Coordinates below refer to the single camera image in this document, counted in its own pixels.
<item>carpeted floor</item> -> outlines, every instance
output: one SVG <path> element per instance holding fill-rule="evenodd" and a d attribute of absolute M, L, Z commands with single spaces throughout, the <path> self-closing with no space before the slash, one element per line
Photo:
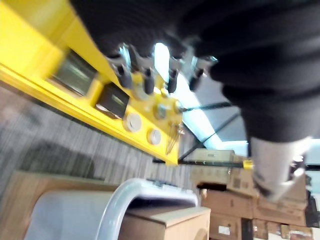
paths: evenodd
<path fill-rule="evenodd" d="M 112 184 L 152 178 L 193 188 L 189 166 L 154 164 L 152 156 L 7 88 L 0 85 L 0 201 L 16 169 Z M 181 154 L 194 143 L 194 136 L 186 131 Z"/>

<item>ceiling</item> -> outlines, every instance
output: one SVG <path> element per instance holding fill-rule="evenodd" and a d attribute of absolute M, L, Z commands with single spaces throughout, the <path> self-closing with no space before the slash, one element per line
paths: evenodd
<path fill-rule="evenodd" d="M 161 43 L 156 44 L 155 48 L 155 68 L 164 78 L 168 78 L 169 67 L 169 51 L 166 46 Z M 201 84 L 195 93 L 190 92 L 188 82 L 191 76 L 191 61 L 192 55 L 186 56 L 183 60 L 185 64 L 181 69 L 183 77 L 178 77 L 177 90 L 175 91 L 176 97 L 181 101 L 182 105 L 186 108 L 214 104 L 219 102 L 228 101 L 221 92 L 222 85 L 212 80 L 208 76 L 203 76 Z M 202 141 L 210 136 L 216 129 L 221 126 L 233 114 L 239 112 L 238 107 L 227 107 L 214 110 L 193 110 L 183 114 L 183 121 L 189 129 Z M 320 126 L 314 139 L 320 139 Z M 206 147 L 214 148 L 219 143 L 230 141 L 244 141 L 246 138 L 246 131 L 244 122 L 241 117 L 226 126 L 220 131 L 217 136 L 213 136 L 204 144 Z"/>
<path fill-rule="evenodd" d="M 228 100 L 222 95 L 221 87 L 222 85 L 219 82 L 213 81 L 210 77 L 206 76 L 202 78 L 201 84 L 195 95 L 201 105 L 226 102 Z M 204 111 L 215 130 L 237 112 L 239 112 L 239 108 L 235 106 Z M 218 136 L 223 142 L 246 140 L 246 132 L 242 118 L 238 117 L 235 121 L 220 131 Z"/>

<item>white plastic bin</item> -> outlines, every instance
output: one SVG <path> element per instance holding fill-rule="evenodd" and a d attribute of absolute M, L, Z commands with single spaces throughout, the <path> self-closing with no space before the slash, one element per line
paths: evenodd
<path fill-rule="evenodd" d="M 197 196 L 179 187 L 133 178 L 115 192 L 52 191 L 37 201 L 25 240 L 117 240 L 132 200 L 184 201 L 198 205 Z"/>

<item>yellow panel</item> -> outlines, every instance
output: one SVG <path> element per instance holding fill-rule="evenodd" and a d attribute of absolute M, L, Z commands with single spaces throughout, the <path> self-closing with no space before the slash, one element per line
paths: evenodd
<path fill-rule="evenodd" d="M 168 155 L 166 148 L 171 123 L 182 122 L 182 115 L 174 111 L 174 103 L 177 100 L 163 97 L 155 92 L 148 101 L 140 101 L 135 98 L 131 90 L 122 89 L 130 96 L 126 114 L 138 112 L 142 119 L 140 131 L 136 133 L 126 131 L 122 120 L 109 118 L 94 108 L 104 84 L 114 82 L 119 87 L 120 85 L 107 60 L 96 48 L 68 2 L 66 0 L 22 2 L 23 4 L 19 5 L 10 1 L 8 4 L 14 10 L 0 2 L 0 22 L 4 23 L 0 27 L 1 80 L 167 163 L 176 164 L 179 143 L 174 145 Z M 53 3 L 57 6 L 50 9 Z M 76 96 L 51 81 L 52 75 L 70 49 L 77 52 L 98 71 L 85 97 Z M 140 74 L 132 76 L 135 83 L 142 81 Z M 164 83 L 159 75 L 156 81 L 157 86 L 162 86 Z M 155 106 L 160 103 L 166 105 L 168 109 L 168 117 L 164 120 L 157 120 L 153 113 Z M 162 140 L 159 145 L 148 143 L 147 132 L 150 129 L 160 130 Z"/>

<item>black metal rod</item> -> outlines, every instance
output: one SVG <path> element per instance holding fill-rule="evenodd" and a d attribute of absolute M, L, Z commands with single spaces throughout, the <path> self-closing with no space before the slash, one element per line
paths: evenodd
<path fill-rule="evenodd" d="M 155 164 L 165 164 L 164 161 L 154 158 L 152 160 Z M 230 161 L 197 161 L 197 160 L 182 160 L 179 164 L 183 165 L 195 165 L 195 166 L 208 166 L 208 167 L 226 167 L 226 168 L 244 168 L 242 162 L 230 162 Z"/>
<path fill-rule="evenodd" d="M 305 165 L 306 171 L 320 171 L 320 164 L 306 164 Z"/>
<path fill-rule="evenodd" d="M 211 134 L 210 136 L 208 136 L 206 139 L 204 139 L 201 142 L 198 142 L 197 144 L 195 144 L 193 147 L 191 147 L 187 152 L 185 152 L 181 157 L 179 157 L 178 159 L 178 164 L 180 163 L 180 161 L 182 161 L 183 159 L 185 159 L 189 154 L 191 154 L 195 149 L 199 148 L 202 144 L 204 144 L 209 138 L 211 138 L 213 135 L 219 133 L 222 129 L 224 129 L 226 126 L 228 126 L 231 122 L 233 122 L 237 117 L 240 116 L 240 113 L 236 113 L 234 115 L 232 115 L 227 121 L 225 121 L 224 123 L 222 123 L 221 126 L 219 126 L 216 131 Z"/>
<path fill-rule="evenodd" d="M 233 107 L 234 105 L 230 102 L 224 101 L 224 102 L 217 102 L 213 104 L 203 105 L 203 106 L 195 106 L 195 107 L 189 107 L 183 110 L 183 112 L 189 112 L 192 110 L 214 110 L 214 109 L 222 109 L 222 108 L 229 108 Z"/>

